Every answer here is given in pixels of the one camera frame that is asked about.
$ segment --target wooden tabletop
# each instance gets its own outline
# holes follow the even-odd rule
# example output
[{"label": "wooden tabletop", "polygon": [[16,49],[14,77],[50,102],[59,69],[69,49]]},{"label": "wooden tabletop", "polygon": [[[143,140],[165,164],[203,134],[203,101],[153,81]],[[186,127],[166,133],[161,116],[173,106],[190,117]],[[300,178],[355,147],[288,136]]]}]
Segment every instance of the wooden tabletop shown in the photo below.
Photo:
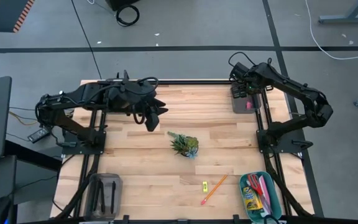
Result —
[{"label": "wooden tabletop", "polygon": [[[118,174],[123,181],[116,219],[121,220],[123,215],[132,220],[232,219],[234,214],[247,218],[239,177],[265,170],[265,166],[255,134],[256,116],[233,113],[229,89],[230,85],[159,85],[156,98],[165,102],[169,111],[159,117],[160,124],[152,133],[144,125],[135,124],[132,116],[107,116],[106,148],[98,172]],[[284,94],[273,90],[267,96],[273,121],[290,119]],[[90,111],[77,108],[73,119],[87,126],[90,116]],[[264,113],[262,117],[267,128]],[[168,131],[197,137],[200,149],[196,159],[175,155]],[[301,161],[291,154],[280,157],[288,189],[313,213]],[[77,190],[82,161],[83,156],[77,155],[60,171],[55,194],[60,207]],[[229,176],[201,206],[206,196],[202,182],[207,181],[212,190],[224,174]],[[58,213],[53,206],[51,217]]]}]

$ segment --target pen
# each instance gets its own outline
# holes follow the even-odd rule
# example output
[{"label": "pen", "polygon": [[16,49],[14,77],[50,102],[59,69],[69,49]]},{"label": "pen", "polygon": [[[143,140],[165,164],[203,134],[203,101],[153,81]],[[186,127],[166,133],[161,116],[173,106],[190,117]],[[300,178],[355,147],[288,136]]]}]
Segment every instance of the pen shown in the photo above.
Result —
[{"label": "pen", "polygon": [[104,210],[105,210],[105,207],[104,207],[104,185],[103,185],[102,181],[100,181],[99,188],[100,188],[100,197],[101,197],[101,211],[104,214]]},{"label": "pen", "polygon": [[114,194],[116,191],[116,183],[115,181],[112,182],[112,186],[111,186],[111,206],[110,206],[110,212],[113,213],[114,212]]},{"label": "pen", "polygon": [[99,183],[99,181],[97,181],[96,186],[95,186],[95,196],[93,198],[93,210],[94,211],[98,207],[99,191],[100,191],[100,183]]}]

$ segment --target orange pencil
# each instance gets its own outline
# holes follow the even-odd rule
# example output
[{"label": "orange pencil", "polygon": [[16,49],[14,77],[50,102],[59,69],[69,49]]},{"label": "orange pencil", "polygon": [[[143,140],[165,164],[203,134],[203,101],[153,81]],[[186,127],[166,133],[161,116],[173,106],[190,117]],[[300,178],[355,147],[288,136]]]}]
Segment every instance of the orange pencil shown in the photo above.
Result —
[{"label": "orange pencil", "polygon": [[216,184],[216,186],[214,187],[214,189],[205,197],[205,199],[201,202],[201,205],[204,205],[205,202],[209,199],[210,196],[212,196],[212,194],[215,192],[215,190],[222,184],[222,182],[224,181],[224,179],[226,179],[227,174],[221,179],[221,181],[219,181],[218,184]]}]

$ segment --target orange striped tape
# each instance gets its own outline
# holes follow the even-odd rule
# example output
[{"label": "orange striped tape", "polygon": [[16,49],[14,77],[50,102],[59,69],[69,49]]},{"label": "orange striped tape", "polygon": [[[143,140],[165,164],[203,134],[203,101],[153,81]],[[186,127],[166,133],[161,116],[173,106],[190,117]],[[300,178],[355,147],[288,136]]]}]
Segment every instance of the orange striped tape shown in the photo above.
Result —
[{"label": "orange striped tape", "polygon": [[27,3],[25,4],[22,13],[20,14],[19,18],[17,19],[17,22],[13,28],[13,32],[18,32],[19,29],[22,27],[25,17],[28,15],[28,13],[30,12],[30,9],[32,7],[32,5],[34,4],[34,0],[28,0]]}]

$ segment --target gray floor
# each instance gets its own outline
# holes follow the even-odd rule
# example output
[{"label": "gray floor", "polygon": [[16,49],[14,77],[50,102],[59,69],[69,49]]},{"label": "gray floor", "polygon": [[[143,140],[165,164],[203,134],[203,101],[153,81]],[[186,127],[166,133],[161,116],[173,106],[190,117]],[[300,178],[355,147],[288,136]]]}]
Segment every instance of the gray floor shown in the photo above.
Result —
[{"label": "gray floor", "polygon": [[[96,0],[106,5],[103,0]],[[141,17],[132,27],[116,24],[114,13],[86,0],[74,0],[85,31],[93,47],[152,47],[200,45],[272,46],[262,1],[232,0],[148,0],[139,1]],[[358,25],[319,25],[325,14],[343,14],[354,0],[309,0],[316,39],[325,46],[358,46]],[[313,46],[304,1],[269,1],[277,34],[282,46]],[[129,17],[123,12],[122,17]],[[18,34],[0,33],[0,48],[87,47],[70,0],[37,0]],[[227,58],[232,51],[176,52],[98,52],[95,53],[103,78],[128,70],[132,78],[227,78]],[[331,52],[351,57],[358,52]],[[275,52],[248,52],[256,62],[273,58]],[[284,52],[288,74],[323,92],[334,108],[329,123],[320,129],[305,129],[313,141],[310,155],[321,203],[326,217],[358,219],[358,60],[337,61],[322,52]],[[13,78],[11,106],[33,108],[40,96],[59,90],[74,90],[82,79],[97,79],[90,53],[11,53],[0,54],[0,77]],[[32,113],[17,111],[22,116]],[[8,132],[26,137],[37,127],[21,126],[9,118]],[[36,151],[53,146],[52,139],[29,144],[8,137]],[[59,149],[47,154],[59,155]],[[18,177],[18,185],[54,174],[30,169]],[[48,218],[56,180],[29,186],[18,192],[18,200],[28,200],[25,193],[37,194],[39,200],[19,207],[19,222]]]}]

